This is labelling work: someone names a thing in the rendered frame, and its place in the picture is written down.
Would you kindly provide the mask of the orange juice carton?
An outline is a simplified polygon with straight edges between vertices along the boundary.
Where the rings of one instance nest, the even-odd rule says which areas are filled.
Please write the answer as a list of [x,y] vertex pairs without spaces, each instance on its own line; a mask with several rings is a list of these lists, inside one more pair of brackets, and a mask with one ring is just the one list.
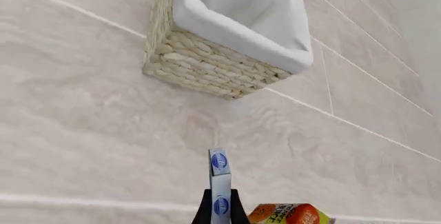
[[266,203],[258,205],[250,215],[251,224],[335,224],[328,217],[308,203]]

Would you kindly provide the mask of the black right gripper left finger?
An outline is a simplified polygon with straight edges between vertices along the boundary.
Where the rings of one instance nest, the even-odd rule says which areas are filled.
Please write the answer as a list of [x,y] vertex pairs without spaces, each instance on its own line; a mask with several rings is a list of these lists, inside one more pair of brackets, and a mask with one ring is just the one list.
[[192,224],[212,224],[212,191],[206,189],[203,192],[201,203],[198,207]]

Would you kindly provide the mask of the woven basket with white liner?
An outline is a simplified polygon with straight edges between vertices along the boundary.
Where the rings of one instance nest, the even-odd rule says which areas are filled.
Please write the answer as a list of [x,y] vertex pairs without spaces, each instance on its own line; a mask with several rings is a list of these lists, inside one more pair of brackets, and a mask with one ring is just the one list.
[[314,62],[303,0],[155,0],[143,73],[227,99]]

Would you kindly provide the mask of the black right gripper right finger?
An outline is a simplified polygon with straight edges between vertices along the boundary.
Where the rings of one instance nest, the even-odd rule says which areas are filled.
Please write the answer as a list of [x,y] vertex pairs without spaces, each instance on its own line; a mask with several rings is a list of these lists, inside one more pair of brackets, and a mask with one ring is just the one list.
[[231,190],[231,224],[249,224],[249,219],[241,203],[238,190]]

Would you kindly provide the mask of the blue cream cheese box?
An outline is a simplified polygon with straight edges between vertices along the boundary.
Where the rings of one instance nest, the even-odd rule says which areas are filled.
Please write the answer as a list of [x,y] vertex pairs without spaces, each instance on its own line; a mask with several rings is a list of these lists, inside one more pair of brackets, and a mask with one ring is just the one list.
[[229,161],[224,149],[210,149],[208,153],[212,224],[230,224],[232,176]]

